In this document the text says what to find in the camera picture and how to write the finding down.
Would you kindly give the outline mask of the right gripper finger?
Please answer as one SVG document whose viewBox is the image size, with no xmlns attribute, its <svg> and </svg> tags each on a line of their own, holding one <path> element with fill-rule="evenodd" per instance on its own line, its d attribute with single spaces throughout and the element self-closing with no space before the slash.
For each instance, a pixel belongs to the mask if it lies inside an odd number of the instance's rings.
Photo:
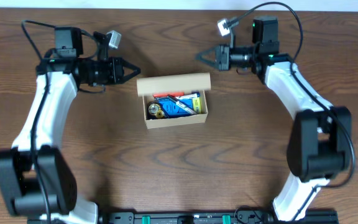
<svg viewBox="0 0 358 224">
<path fill-rule="evenodd" d="M 216 67 L 217 67 L 215 61 L 208 60 L 208 59 L 205 59 L 205 58 L 199 57 L 199 56 L 197 56 L 196 59 L 197 59 L 198 61 L 200 61 L 200 62 L 202 62 L 202 63 L 204 63 L 204 64 L 210 66 L 210 67 L 213 67 L 213 68 L 216 68 Z"/>
<path fill-rule="evenodd" d="M 216 46 L 203 50 L 196 54 L 196 59 L 215 59 L 216 58 Z"/>
</svg>

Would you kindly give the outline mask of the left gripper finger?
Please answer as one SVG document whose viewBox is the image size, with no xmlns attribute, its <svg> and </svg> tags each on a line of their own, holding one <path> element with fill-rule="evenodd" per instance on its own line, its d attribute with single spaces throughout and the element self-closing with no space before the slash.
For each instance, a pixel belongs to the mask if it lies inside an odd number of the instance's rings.
<svg viewBox="0 0 358 224">
<path fill-rule="evenodd" d="M 123 77 L 123 82 L 128 82 L 129 80 L 131 80 L 132 78 L 138 76 L 140 74 L 140 70 L 134 70 L 131 74 L 125 75 Z"/>
<path fill-rule="evenodd" d="M 127 60 L 122 61 L 122 66 L 124 68 L 128 68 L 129 70 L 132 70 L 133 73 L 141 72 L 141 69 L 138 66 L 134 65 L 133 63 L 128 62 Z"/>
</svg>

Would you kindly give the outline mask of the brown cardboard box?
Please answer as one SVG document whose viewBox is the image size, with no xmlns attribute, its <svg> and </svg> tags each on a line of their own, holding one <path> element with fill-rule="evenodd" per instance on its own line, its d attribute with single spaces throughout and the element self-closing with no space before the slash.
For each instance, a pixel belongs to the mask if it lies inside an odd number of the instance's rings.
<svg viewBox="0 0 358 224">
<path fill-rule="evenodd" d="M 143 101 L 143 114 L 146 127 L 154 129 L 204 123 L 208 116 L 206 92 L 210 89 L 211 79 L 209 73 L 191 73 L 138 79 L 137 94 Z M 148 104 L 154 100 L 153 95 L 175 92 L 183 92 L 187 95 L 198 92 L 200 94 L 201 113 L 179 118 L 151 119 L 148 112 Z"/>
</svg>

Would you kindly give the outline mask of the orange highlighter pen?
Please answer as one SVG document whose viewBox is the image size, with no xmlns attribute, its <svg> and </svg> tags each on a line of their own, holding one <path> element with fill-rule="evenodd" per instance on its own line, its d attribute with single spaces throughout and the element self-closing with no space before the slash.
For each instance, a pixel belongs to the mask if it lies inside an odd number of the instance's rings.
<svg viewBox="0 0 358 224">
<path fill-rule="evenodd" d="M 167 96 L 183 96 L 185 93 L 183 91 L 176 91 L 176 92 L 170 92 L 170 93 L 156 93 L 153 94 L 154 98 L 165 98 Z"/>
</svg>

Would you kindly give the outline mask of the blue whiteboard marker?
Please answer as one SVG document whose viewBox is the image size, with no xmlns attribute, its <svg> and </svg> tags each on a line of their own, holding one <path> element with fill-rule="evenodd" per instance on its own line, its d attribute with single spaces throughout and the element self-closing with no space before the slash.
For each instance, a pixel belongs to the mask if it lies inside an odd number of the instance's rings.
<svg viewBox="0 0 358 224">
<path fill-rule="evenodd" d="M 192 93 L 192 94 L 188 94 L 188 95 L 183 95 L 183 96 L 176 96 L 176 99 L 178 100 L 189 100 L 192 98 L 198 98 L 200 96 L 199 92 L 196 93 Z"/>
</svg>

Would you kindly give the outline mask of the yellow highlighter pen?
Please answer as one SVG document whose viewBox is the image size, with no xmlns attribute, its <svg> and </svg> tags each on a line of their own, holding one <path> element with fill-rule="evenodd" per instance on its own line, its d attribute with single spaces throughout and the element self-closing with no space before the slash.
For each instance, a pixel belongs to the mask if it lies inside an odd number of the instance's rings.
<svg viewBox="0 0 358 224">
<path fill-rule="evenodd" d="M 192 105 L 193 105 L 193 110 L 194 110 L 197 114 L 201 114 L 201 113 L 202 113 L 202 107 L 201 107 L 200 97 L 193 98 L 193 99 L 192 99 Z"/>
</svg>

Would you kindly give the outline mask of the correction tape dispenser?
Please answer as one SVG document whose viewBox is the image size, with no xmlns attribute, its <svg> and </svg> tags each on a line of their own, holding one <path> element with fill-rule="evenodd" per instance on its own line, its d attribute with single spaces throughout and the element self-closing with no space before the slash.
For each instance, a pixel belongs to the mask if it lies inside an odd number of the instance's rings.
<svg viewBox="0 0 358 224">
<path fill-rule="evenodd" d="M 157 102 L 151 102 L 147 106 L 147 112 L 150 119 L 164 119 L 166 118 L 165 112 L 162 106 Z"/>
</svg>

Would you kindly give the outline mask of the blue plastic stapler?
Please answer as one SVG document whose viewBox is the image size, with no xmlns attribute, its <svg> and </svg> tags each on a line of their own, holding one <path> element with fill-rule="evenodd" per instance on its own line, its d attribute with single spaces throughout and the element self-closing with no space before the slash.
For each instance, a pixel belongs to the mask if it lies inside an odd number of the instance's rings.
<svg viewBox="0 0 358 224">
<path fill-rule="evenodd" d="M 190 113 L 186 112 L 183 108 L 179 107 L 175 102 L 168 98 L 157 99 L 157 102 L 162 107 L 162 111 L 166 112 L 169 118 L 191 116 Z"/>
</svg>

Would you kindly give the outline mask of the black whiteboard marker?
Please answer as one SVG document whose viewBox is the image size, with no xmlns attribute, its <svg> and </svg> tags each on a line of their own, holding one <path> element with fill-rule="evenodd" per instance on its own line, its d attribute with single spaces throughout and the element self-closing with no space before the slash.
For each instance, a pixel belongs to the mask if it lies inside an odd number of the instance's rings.
<svg viewBox="0 0 358 224">
<path fill-rule="evenodd" d="M 188 114 L 191 114 L 191 115 L 196 115 L 196 112 L 191 109 L 190 107 L 188 107 L 187 105 L 185 105 L 184 103 L 182 103 L 180 100 L 178 100 L 177 98 L 175 98 L 174 96 L 172 95 L 168 95 L 167 98 L 174 102 L 177 106 L 179 106 L 180 108 L 182 108 L 183 110 L 185 110 Z"/>
</svg>

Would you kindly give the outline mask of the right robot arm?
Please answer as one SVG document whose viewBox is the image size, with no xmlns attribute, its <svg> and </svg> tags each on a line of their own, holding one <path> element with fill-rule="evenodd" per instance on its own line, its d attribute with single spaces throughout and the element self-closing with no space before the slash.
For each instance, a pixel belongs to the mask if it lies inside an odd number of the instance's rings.
<svg viewBox="0 0 358 224">
<path fill-rule="evenodd" d="M 355 152 L 351 141 L 351 113 L 335 107 L 321 97 L 303 78 L 293 57 L 279 51 L 278 19 L 257 16 L 252 24 L 252 45 L 237 46 L 234 28 L 239 19 L 221 19 L 217 23 L 229 44 L 220 44 L 200 52 L 196 58 L 220 71 L 232 67 L 250 69 L 272 90 L 293 119 L 287 146 L 289 176 L 281 192 L 272 201 L 272 216 L 262 222 L 322 223 L 327 215 L 313 218 L 307 208 L 323 188 L 332 184 L 338 173 L 354 173 Z"/>
</svg>

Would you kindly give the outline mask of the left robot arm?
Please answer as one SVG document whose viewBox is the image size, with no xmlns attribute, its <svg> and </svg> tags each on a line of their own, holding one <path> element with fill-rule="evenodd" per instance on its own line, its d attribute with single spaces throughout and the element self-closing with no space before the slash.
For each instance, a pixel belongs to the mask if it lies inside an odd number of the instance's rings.
<svg viewBox="0 0 358 224">
<path fill-rule="evenodd" d="M 121 35 L 95 32 L 92 56 L 83 55 L 86 31 L 56 27 L 55 45 L 40 56 L 37 89 L 29 114 L 10 149 L 0 149 L 0 191 L 12 216 L 30 223 L 97 223 L 99 208 L 80 197 L 76 179 L 61 153 L 62 136 L 71 103 L 82 84 L 123 84 L 139 67 L 109 51 Z"/>
</svg>

